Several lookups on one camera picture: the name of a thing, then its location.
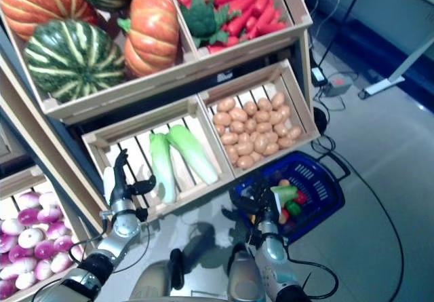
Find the black cable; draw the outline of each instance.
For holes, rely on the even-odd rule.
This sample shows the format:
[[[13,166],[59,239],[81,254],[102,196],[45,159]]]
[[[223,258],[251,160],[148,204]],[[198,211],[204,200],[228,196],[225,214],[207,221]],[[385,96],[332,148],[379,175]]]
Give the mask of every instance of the black cable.
[[[52,280],[51,282],[48,282],[47,284],[45,284],[44,286],[40,287],[39,290],[37,290],[35,292],[35,294],[32,296],[31,302],[35,302],[36,301],[36,296],[47,286],[52,285],[56,282],[58,282],[59,280],[61,280],[61,278],[58,278],[57,280]]]
[[[330,275],[332,275],[332,277],[334,279],[333,288],[329,293],[322,294],[322,295],[308,295],[307,297],[309,299],[311,299],[311,300],[323,300],[323,299],[327,299],[328,297],[331,297],[334,293],[336,293],[336,291],[339,288],[339,279],[338,279],[338,276],[330,268],[326,267],[325,265],[322,265],[321,263],[314,263],[312,261],[303,261],[303,260],[292,259],[290,257],[289,252],[288,252],[288,246],[286,246],[285,250],[286,250],[286,254],[288,256],[288,260],[291,261],[292,263],[299,263],[301,265],[308,265],[308,266],[321,268],[322,270],[325,270]],[[309,276],[307,276],[307,279],[304,281],[303,288],[304,288],[304,285],[306,285],[309,277],[310,277],[310,274],[309,274]]]
[[[149,241],[151,241],[151,233],[150,233],[150,231],[149,231],[149,224],[148,224],[148,223],[146,223],[146,229],[148,230],[148,242],[146,243],[146,248],[144,249],[142,255],[139,257],[139,259],[137,259],[137,260],[136,260],[134,263],[132,263],[131,265],[129,265],[129,266],[123,268],[123,269],[120,269],[120,270],[114,271],[113,273],[120,273],[121,271],[127,270],[127,269],[129,269],[129,268],[131,268],[131,267],[137,265],[137,263],[138,263],[140,260],[142,260],[143,256],[144,256],[144,255],[146,254],[146,252],[148,251],[148,248],[149,248]]]
[[[71,259],[72,259],[76,264],[80,264],[81,261],[74,257],[74,255],[73,255],[73,253],[72,253],[72,249],[73,249],[75,246],[79,246],[80,244],[86,244],[86,245],[87,245],[87,244],[89,244],[89,243],[92,242],[92,241],[102,239],[102,236],[107,232],[107,227],[108,227],[108,226],[109,226],[109,222],[107,221],[107,219],[103,219],[103,220],[102,220],[102,232],[99,233],[98,235],[96,235],[96,236],[90,238],[90,239],[87,239],[87,240],[83,240],[83,241],[79,241],[79,242],[74,243],[74,244],[69,248],[69,250],[68,250],[69,257],[70,257],[70,258],[71,258]]]

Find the onion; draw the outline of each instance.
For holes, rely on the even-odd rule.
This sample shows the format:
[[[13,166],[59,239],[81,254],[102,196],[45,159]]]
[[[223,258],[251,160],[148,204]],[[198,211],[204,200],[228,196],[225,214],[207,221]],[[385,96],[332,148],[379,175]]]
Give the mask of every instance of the onion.
[[[52,223],[47,230],[47,237],[51,240],[60,238],[62,235],[67,235],[69,230],[63,222]]]
[[[23,232],[25,227],[18,222],[18,219],[6,219],[3,224],[1,224],[1,230],[3,233],[9,235],[19,235]]]
[[[17,203],[21,208],[34,208],[39,206],[39,193],[29,191],[23,193],[17,199]]]
[[[57,195],[51,191],[43,193],[39,197],[39,203],[44,208],[49,208],[50,206],[58,206],[59,205]]]
[[[62,217],[62,212],[56,207],[44,208],[37,215],[38,221],[46,224],[56,222],[60,217]]]
[[[50,260],[44,259],[38,262],[35,268],[35,275],[37,280],[46,280],[47,278],[51,277],[53,275],[52,270],[50,269],[51,266]]]
[[[32,248],[23,248],[20,245],[14,246],[8,254],[9,260],[14,263],[19,258],[22,257],[31,257],[33,256],[33,249]]]
[[[39,242],[35,246],[35,257],[39,259],[51,258],[55,253],[54,243],[51,240]]]
[[[18,213],[18,222],[25,226],[38,223],[39,208],[26,208]]]
[[[64,235],[54,241],[54,250],[56,252],[68,251],[72,245],[73,241],[71,240],[71,237],[69,235]]]
[[[60,273],[71,266],[72,263],[73,262],[69,259],[69,256],[66,252],[59,252],[56,256],[54,256],[50,269],[54,273]]]
[[[7,299],[16,292],[16,287],[9,280],[0,280],[0,300]]]
[[[42,240],[43,233],[40,229],[26,229],[18,237],[18,244],[23,248],[33,248]]]
[[[25,290],[36,283],[36,275],[34,271],[21,273],[15,281],[15,286],[18,290]]]
[[[18,242],[18,237],[7,234],[0,236],[0,253],[6,253],[10,251]]]

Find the purple onion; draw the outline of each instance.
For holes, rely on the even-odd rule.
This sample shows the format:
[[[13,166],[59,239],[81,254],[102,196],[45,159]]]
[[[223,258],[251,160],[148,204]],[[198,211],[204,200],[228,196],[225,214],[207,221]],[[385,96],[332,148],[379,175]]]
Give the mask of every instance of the purple onion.
[[[21,208],[34,208],[39,206],[39,193],[29,191],[23,193],[17,199],[17,203]]]
[[[51,264],[51,261],[47,259],[38,262],[35,268],[35,275],[37,280],[46,280],[53,275],[53,272],[50,268]]]
[[[16,292],[14,282],[0,280],[0,300],[7,299]]]
[[[54,250],[56,252],[68,251],[73,246],[73,241],[69,235],[61,236],[54,241]]]
[[[44,208],[43,210],[39,211],[37,215],[38,221],[46,224],[56,222],[61,217],[62,217],[62,212],[57,207]]]
[[[35,257],[39,259],[51,258],[55,253],[54,243],[51,240],[39,242],[35,247]]]
[[[9,252],[18,243],[18,237],[2,234],[0,236],[0,253]]]
[[[22,257],[31,257],[33,256],[32,248],[23,248],[20,245],[14,246],[8,254],[9,260],[14,263],[17,259]]]
[[[69,230],[66,228],[65,224],[60,221],[50,224],[47,230],[47,237],[51,240],[55,240],[68,233]]]
[[[60,273],[71,266],[72,263],[73,262],[69,259],[69,256],[66,252],[59,252],[56,256],[54,256],[50,269],[54,273]]]
[[[38,223],[39,208],[26,208],[18,213],[18,222],[24,226]]]
[[[8,235],[20,235],[25,227],[18,222],[18,219],[5,219],[1,224],[1,230]]]

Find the potato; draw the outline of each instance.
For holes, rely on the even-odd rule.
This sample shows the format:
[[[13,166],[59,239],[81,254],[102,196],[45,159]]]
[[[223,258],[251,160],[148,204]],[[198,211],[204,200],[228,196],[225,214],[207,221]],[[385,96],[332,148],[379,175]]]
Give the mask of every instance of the potato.
[[[265,134],[259,134],[258,138],[256,138],[254,142],[254,150],[255,152],[262,154],[269,144],[269,140]]]
[[[222,136],[226,130],[226,127],[222,124],[215,124],[214,127],[216,127],[216,131],[219,136]]]
[[[235,106],[235,99],[233,97],[226,97],[221,100],[217,105],[218,112],[228,112]]]
[[[249,155],[244,155],[241,156],[238,160],[237,160],[237,166],[239,168],[242,168],[243,170],[246,170],[248,168],[251,168],[252,165],[254,164],[254,160],[252,157],[250,157]]]
[[[248,133],[251,134],[253,131],[256,130],[256,121],[255,119],[248,119],[245,123],[244,123],[244,130]]]
[[[246,102],[244,104],[243,110],[250,116],[254,116],[255,113],[258,110],[258,107],[256,106],[256,104],[254,102],[252,102],[251,100],[249,102]]]
[[[271,105],[277,111],[283,105],[283,102],[285,102],[285,95],[282,92],[278,92],[271,100]]]
[[[261,122],[256,126],[256,131],[264,134],[265,132],[270,132],[273,127],[269,122]]]
[[[277,111],[270,111],[270,120],[269,122],[271,123],[272,126],[274,126],[275,124],[279,124],[282,122],[283,119],[283,115]]]
[[[290,131],[285,127],[284,124],[276,124],[274,127],[274,132],[279,136],[279,137],[285,137],[287,136]]]
[[[271,105],[270,100],[266,99],[265,97],[261,97],[258,100],[258,108],[260,110],[269,112],[273,109],[273,106]]]
[[[276,154],[276,152],[279,150],[279,145],[277,143],[271,143],[268,144],[266,149],[264,150],[264,153],[262,153],[264,156],[270,156],[272,154]]]
[[[235,145],[238,155],[249,155],[253,151],[253,143],[251,141],[245,141]]]
[[[225,132],[220,139],[224,145],[233,145],[238,143],[238,134],[233,134],[232,132]]]
[[[214,124],[221,124],[222,126],[229,126],[232,122],[232,117],[226,112],[218,112],[212,117]]]
[[[292,140],[296,140],[301,135],[301,127],[300,126],[292,126],[289,130],[288,137]]]
[[[232,120],[246,122],[247,121],[247,113],[240,107],[234,107],[229,111],[229,115],[232,117]]]
[[[244,132],[244,123],[237,120],[232,121],[232,123],[229,126],[229,130],[236,134],[242,134]]]

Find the tiled floor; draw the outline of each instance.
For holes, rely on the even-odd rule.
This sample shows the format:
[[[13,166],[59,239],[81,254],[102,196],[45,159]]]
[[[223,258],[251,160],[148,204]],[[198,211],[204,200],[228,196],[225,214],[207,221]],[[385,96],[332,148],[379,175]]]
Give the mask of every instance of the tiled floor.
[[[330,31],[325,33],[325,37],[330,35]],[[324,38],[315,44],[319,53],[323,51],[321,40]],[[355,70],[357,64],[363,63],[345,49],[335,48],[334,52],[339,55],[330,54],[323,65],[326,75],[349,70],[343,61],[350,60]],[[356,82],[358,88],[368,84],[365,75]],[[343,96],[345,111],[331,112],[327,134],[335,139],[337,151],[376,190],[401,236],[405,273],[396,301],[432,301],[434,115],[398,88],[367,100],[358,99],[358,88],[353,86]],[[330,107],[338,104],[333,98],[324,101]],[[309,146],[303,150],[316,156]],[[327,165],[338,172],[332,162]],[[323,263],[338,274],[338,292],[324,301],[388,301],[399,275],[399,251],[391,226],[368,188],[354,174],[341,185],[345,206],[292,244],[290,252],[295,259]],[[177,295],[199,296],[206,292],[223,296],[232,243],[243,237],[243,230],[223,217],[224,207],[231,209],[228,195],[215,194],[153,223],[145,258],[127,272],[111,276],[97,301],[126,300],[143,269],[153,261],[168,258],[173,248],[184,250],[192,269]],[[135,261],[143,248],[144,245],[133,248],[122,265]],[[309,294],[331,289],[332,280],[327,273],[306,266],[294,269],[300,281],[312,271],[306,286]]]

